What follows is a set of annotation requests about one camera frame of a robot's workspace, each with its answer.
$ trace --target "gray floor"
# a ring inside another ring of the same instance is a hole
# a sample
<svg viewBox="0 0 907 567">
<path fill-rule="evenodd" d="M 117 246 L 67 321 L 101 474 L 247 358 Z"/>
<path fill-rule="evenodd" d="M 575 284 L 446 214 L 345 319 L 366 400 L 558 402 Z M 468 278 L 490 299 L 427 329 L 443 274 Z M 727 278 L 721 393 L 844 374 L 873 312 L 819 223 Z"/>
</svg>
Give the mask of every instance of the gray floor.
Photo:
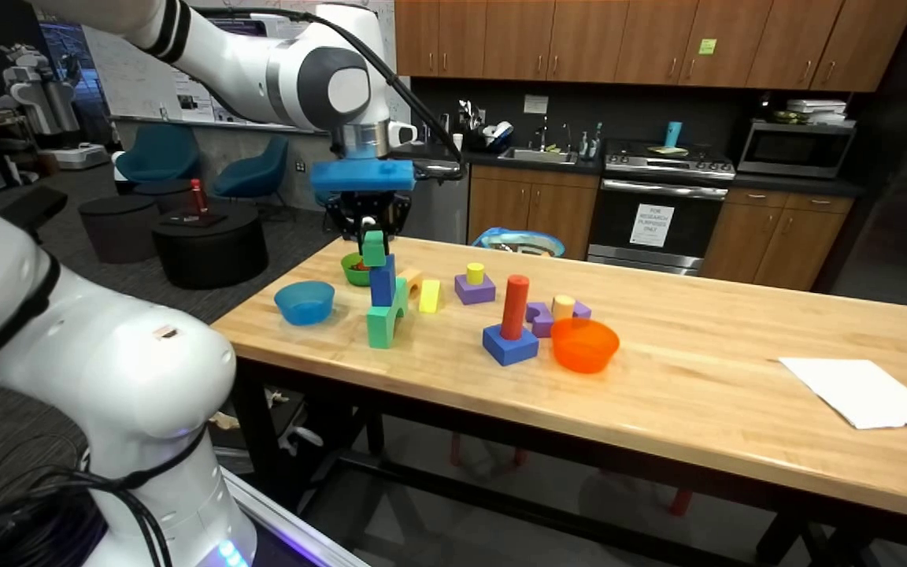
<svg viewBox="0 0 907 567">
<path fill-rule="evenodd" d="M 111 169 L 57 175 L 43 184 L 64 189 L 71 198 L 70 209 L 43 228 L 43 246 L 49 252 L 57 252 L 71 270 L 103 287 L 187 309 L 204 321 L 217 319 L 221 312 L 226 312 L 229 305 L 237 305 L 240 299 L 275 282 L 279 270 L 292 269 L 298 257 L 327 244 L 317 217 L 283 210 L 268 220 L 270 264 L 261 278 L 229 290 L 189 292 L 169 287 L 153 257 L 137 264 L 101 264 L 95 257 L 88 236 L 78 223 L 78 203 L 111 194 Z M 4 453 L 8 453 L 8 461 L 0 466 L 0 486 L 8 477 L 40 462 L 71 462 L 74 442 L 78 433 L 64 415 L 0 392 L 0 461 Z M 449 466 L 449 433 L 397 419 L 386 419 L 386 448 L 390 457 L 411 466 L 471 480 L 489 487 L 527 494 L 564 511 L 614 521 L 621 526 L 695 541 L 710 551 L 721 551 L 732 558 L 748 558 L 752 541 L 770 521 L 763 511 L 701 494 L 692 500 L 691 514 L 677 521 L 663 511 L 674 498 L 674 487 L 607 477 L 538 453 L 528 453 L 522 469 L 504 469 L 502 462 L 510 457 L 510 451 L 483 442 L 462 445 L 468 466 Z M 496 514 L 471 511 L 443 498 L 380 486 L 355 474 L 336 477 L 336 482 L 329 482 L 311 506 L 310 521 L 355 548 L 373 564 L 653 564 L 647 558 L 629 558 L 603 544 L 548 532 Z M 876 544 L 876 558 L 879 564 L 903 567 L 907 548 Z M 797 544 L 784 564 L 806 564 L 803 544 Z"/>
</svg>

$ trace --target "cabinet door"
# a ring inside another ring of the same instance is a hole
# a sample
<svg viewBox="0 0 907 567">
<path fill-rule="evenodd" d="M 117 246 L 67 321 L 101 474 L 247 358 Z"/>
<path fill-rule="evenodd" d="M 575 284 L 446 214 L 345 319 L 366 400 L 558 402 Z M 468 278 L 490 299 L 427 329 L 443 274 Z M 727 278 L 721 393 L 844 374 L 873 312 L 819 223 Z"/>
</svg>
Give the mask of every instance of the cabinet door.
<svg viewBox="0 0 907 567">
<path fill-rule="evenodd" d="M 528 231 L 551 234 L 566 246 L 566 257 L 586 257 L 596 175 L 538 173 L 528 185 Z"/>
<path fill-rule="evenodd" d="M 616 81 L 674 85 L 698 0 L 629 0 L 614 65 Z"/>
<path fill-rule="evenodd" d="M 812 89 L 876 90 L 903 25 L 907 0 L 844 0 Z"/>
<path fill-rule="evenodd" d="M 471 194 L 468 194 L 468 244 L 480 241 L 489 228 L 515 228 L 527 231 L 528 184 L 513 169 L 502 167 L 471 167 Z"/>
<path fill-rule="evenodd" d="M 548 80 L 555 0 L 486 0 L 486 80 Z"/>
<path fill-rule="evenodd" d="M 610 81 L 614 54 L 622 25 L 626 0 L 558 0 L 548 40 L 551 80 L 558 81 Z"/>
<path fill-rule="evenodd" d="M 752 89 L 808 89 L 840 0 L 770 0 L 763 44 L 748 65 Z"/>
<path fill-rule="evenodd" d="M 401 76 L 437 76 L 440 0 L 394 0 L 394 47 Z"/>
<path fill-rule="evenodd" d="M 752 284 L 784 204 L 782 191 L 734 189 L 706 250 L 706 278 Z"/>
<path fill-rule="evenodd" d="M 793 194 L 758 269 L 758 284 L 808 290 L 823 274 L 849 204 L 849 198 Z"/>
<path fill-rule="evenodd" d="M 486 0 L 437 3 L 437 76 L 486 76 Z"/>
<path fill-rule="evenodd" d="M 698 0 L 682 85 L 742 89 L 770 0 Z"/>
</svg>

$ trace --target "wooden tabletop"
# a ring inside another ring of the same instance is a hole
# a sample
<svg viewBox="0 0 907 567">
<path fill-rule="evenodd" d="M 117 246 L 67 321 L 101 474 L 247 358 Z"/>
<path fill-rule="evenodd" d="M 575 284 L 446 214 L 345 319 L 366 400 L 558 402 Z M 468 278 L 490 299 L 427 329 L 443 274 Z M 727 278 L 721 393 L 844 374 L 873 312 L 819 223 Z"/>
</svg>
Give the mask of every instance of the wooden tabletop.
<svg viewBox="0 0 907 567">
<path fill-rule="evenodd" d="M 907 305 L 397 241 L 397 269 L 440 278 L 443 309 L 409 312 L 394 350 L 367 350 L 367 290 L 342 284 L 345 252 L 329 244 L 215 329 L 256 363 L 907 514 L 907 429 L 854 433 L 777 366 L 873 358 L 907 384 Z M 548 345 L 502 369 L 480 341 L 502 304 L 461 305 L 449 290 L 466 262 L 486 262 L 496 287 L 528 274 L 531 299 L 584 299 L 622 354 L 592 378 L 564 372 Z M 311 278 L 334 284 L 334 319 L 289 329 L 275 292 Z"/>
</svg>

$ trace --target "red block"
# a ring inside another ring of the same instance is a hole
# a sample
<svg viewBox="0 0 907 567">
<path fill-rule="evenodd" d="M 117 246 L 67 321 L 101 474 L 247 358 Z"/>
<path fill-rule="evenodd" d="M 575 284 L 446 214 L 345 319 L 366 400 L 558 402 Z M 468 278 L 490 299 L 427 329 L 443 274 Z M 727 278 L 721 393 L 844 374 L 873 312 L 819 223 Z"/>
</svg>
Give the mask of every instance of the red block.
<svg viewBox="0 0 907 567">
<path fill-rule="evenodd" d="M 527 290 L 528 290 L 528 282 L 522 274 L 513 274 L 506 282 L 506 304 L 504 304 L 504 337 L 506 341 L 520 341 L 522 337 Z"/>
</svg>

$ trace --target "backsplash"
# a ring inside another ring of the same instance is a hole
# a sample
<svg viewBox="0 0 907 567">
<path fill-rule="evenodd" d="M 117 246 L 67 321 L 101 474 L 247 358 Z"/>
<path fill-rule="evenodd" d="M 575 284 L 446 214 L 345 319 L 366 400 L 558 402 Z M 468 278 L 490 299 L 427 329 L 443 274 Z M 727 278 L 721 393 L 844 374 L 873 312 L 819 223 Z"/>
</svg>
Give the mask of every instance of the backsplash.
<svg viewBox="0 0 907 567">
<path fill-rule="evenodd" d="M 543 118 L 522 112 L 522 96 L 548 96 L 548 144 L 578 147 L 584 128 L 603 123 L 603 139 L 662 142 L 669 120 L 682 123 L 681 144 L 736 154 L 734 127 L 755 112 L 758 90 L 701 89 L 621 89 L 621 85 L 528 85 L 528 81 L 446 81 L 417 80 L 417 96 L 437 112 L 458 112 L 458 101 L 486 106 L 489 123 L 510 120 L 515 147 L 535 144 Z"/>
</svg>

